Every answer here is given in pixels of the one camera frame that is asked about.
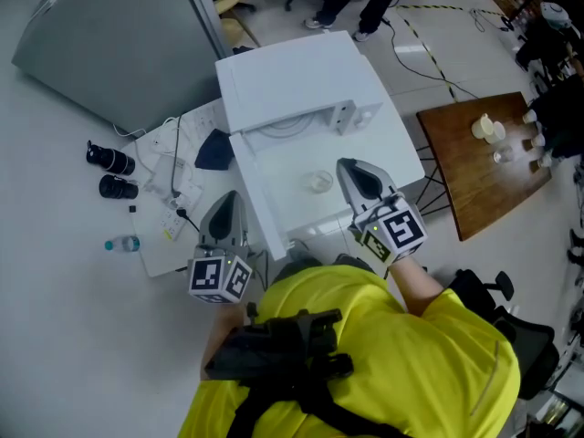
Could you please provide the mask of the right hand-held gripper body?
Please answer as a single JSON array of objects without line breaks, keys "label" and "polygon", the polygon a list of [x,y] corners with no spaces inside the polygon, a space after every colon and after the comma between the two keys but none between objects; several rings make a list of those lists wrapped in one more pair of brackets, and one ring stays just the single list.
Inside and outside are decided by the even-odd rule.
[{"label": "right hand-held gripper body", "polygon": [[383,169],[342,158],[336,174],[353,216],[349,230],[383,264],[414,253],[428,238],[416,206],[411,206]]}]

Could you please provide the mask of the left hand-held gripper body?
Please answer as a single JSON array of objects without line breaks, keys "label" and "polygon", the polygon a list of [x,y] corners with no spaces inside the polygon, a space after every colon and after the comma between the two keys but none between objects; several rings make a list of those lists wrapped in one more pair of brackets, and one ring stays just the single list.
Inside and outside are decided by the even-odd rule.
[{"label": "left hand-held gripper body", "polygon": [[231,191],[216,201],[199,229],[190,264],[189,295],[208,304],[240,302],[253,269],[247,264],[247,221],[239,193]]}]

